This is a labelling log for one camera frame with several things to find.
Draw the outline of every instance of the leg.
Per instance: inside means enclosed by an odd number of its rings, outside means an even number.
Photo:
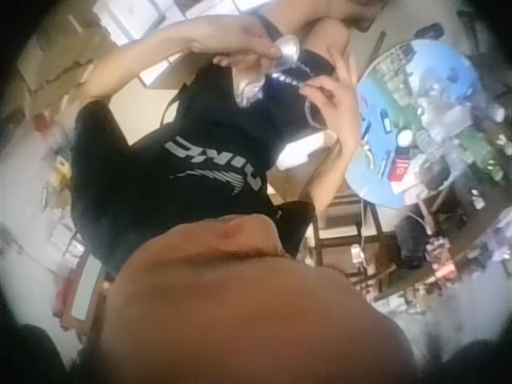
[[[283,34],[294,34],[320,18],[342,20],[368,30],[387,0],[279,0],[262,14]]]
[[[339,20],[324,18],[317,22],[304,41],[304,48],[329,60],[329,48],[344,54],[349,45],[350,33]]]

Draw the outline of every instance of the hand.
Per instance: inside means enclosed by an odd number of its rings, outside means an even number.
[[[361,144],[357,66],[353,55],[347,64],[340,53],[330,50],[330,54],[338,79],[328,76],[312,78],[300,93],[320,109],[327,128],[338,136],[343,155],[352,157]]]
[[[251,16],[206,16],[190,20],[187,25],[194,52],[256,54],[268,59],[281,55],[261,23]]]

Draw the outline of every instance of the floor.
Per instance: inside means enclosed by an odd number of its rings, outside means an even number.
[[[363,68],[381,30],[388,33],[382,49],[387,50],[410,38],[416,29],[438,21],[446,28],[445,41],[468,53],[470,48],[460,23],[447,13],[455,3],[456,0],[395,0],[367,34],[353,33],[350,50]],[[136,80],[114,98],[112,110],[130,142],[158,126],[173,94],[172,90],[146,90]],[[46,148],[30,126],[19,131],[11,146],[0,157],[0,221],[22,248],[13,246],[0,259],[0,281],[18,320],[47,330],[69,361],[79,344],[73,333],[58,327],[51,314],[57,280],[50,270],[58,268],[58,255],[48,250],[47,238],[54,218],[39,209],[42,185],[48,175]],[[385,230],[392,230],[401,217],[392,211],[384,211],[381,216]],[[499,265],[491,264],[478,279],[433,299],[428,316],[392,316],[407,332],[420,359],[426,353],[425,337],[429,332],[439,334],[443,353],[448,356],[472,339],[498,334],[511,310],[511,292],[510,281]]]

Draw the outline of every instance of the knee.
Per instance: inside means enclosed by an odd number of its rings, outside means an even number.
[[[314,50],[328,51],[328,47],[345,52],[350,40],[348,28],[339,20],[323,18],[312,29],[306,45]]]

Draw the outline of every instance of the cable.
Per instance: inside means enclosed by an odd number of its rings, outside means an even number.
[[[419,216],[416,216],[415,214],[412,214],[408,210],[401,210],[400,208],[393,208],[392,206],[384,206],[383,204],[375,204],[376,206],[381,206],[382,208],[387,208],[389,210],[396,210],[397,212],[403,212],[404,214],[408,214],[412,218],[416,219],[422,226],[425,228],[425,231],[427,233],[430,232],[428,225],[424,220],[422,220]]]
[[[362,229],[365,226],[365,212],[364,212],[364,210],[365,210],[365,201],[363,199],[361,199],[361,251],[362,251],[362,248],[365,246],[365,235],[362,232]]]
[[[422,220],[419,216],[416,216],[415,214],[412,214],[408,210],[401,210],[399,208],[393,208],[391,206],[384,206],[383,204],[375,204],[375,205],[376,206],[381,206],[382,208],[387,208],[389,210],[396,210],[397,212],[403,212],[404,214],[407,214],[407,215],[411,216],[412,218],[417,220],[423,226],[423,228],[425,228],[425,231],[428,234],[430,233],[429,227],[426,224],[426,222],[424,220]],[[363,252],[363,247],[365,246],[365,235],[364,235],[363,230],[362,230],[364,226],[365,226],[364,200],[361,199],[361,245],[360,245],[361,252]]]

